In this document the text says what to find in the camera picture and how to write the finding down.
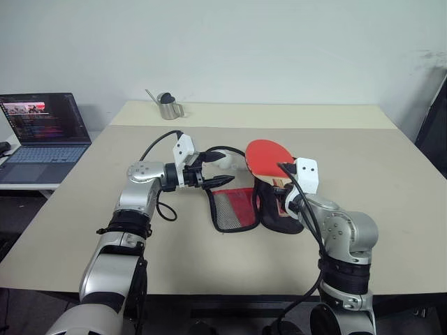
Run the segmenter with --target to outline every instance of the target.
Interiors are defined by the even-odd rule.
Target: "laptop screen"
[[[0,107],[22,144],[89,144],[71,93],[0,95]]]

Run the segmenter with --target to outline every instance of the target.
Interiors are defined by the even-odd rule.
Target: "laptop trackpad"
[[[40,177],[45,171],[47,165],[43,164],[26,164],[16,165],[13,169],[4,177],[3,183],[13,183],[20,180],[25,183],[33,183]]]

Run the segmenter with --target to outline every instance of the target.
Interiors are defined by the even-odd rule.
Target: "laptop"
[[[59,184],[91,144],[71,93],[0,95],[0,108],[22,145],[0,184]]]

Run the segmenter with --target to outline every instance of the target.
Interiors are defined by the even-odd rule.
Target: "beige table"
[[[369,214],[379,227],[374,293],[447,291],[447,183],[380,109],[188,104],[185,110],[188,118],[165,121],[151,103],[127,103],[0,263],[0,286],[77,291],[98,241],[94,232],[108,224],[127,167],[153,139],[181,128],[200,150],[216,144],[243,149],[267,138],[296,156],[315,158],[318,192]],[[245,112],[252,113],[251,124]],[[203,120],[223,128],[204,127]],[[174,141],[161,142],[150,158],[172,162]],[[258,226],[221,234],[203,191],[184,189],[162,199],[179,219],[155,215],[152,222],[145,251],[150,293],[298,295],[313,283],[317,246],[309,232],[284,235]]]

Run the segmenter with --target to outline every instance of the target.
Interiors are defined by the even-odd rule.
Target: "silver robot arm segment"
[[[322,304],[311,314],[313,335],[376,334],[372,292],[368,289],[372,248],[379,231],[367,215],[344,211],[338,204],[315,194],[307,195],[320,227],[325,246],[318,266],[323,271],[319,292]],[[285,201],[286,211],[309,229],[302,214],[292,209],[298,204],[310,214],[298,193],[293,190]]]
[[[101,234],[80,284],[80,304],[67,310],[47,335],[118,335],[124,311],[138,310],[147,290],[143,258],[156,196],[166,182],[163,163],[137,162],[112,220]]]

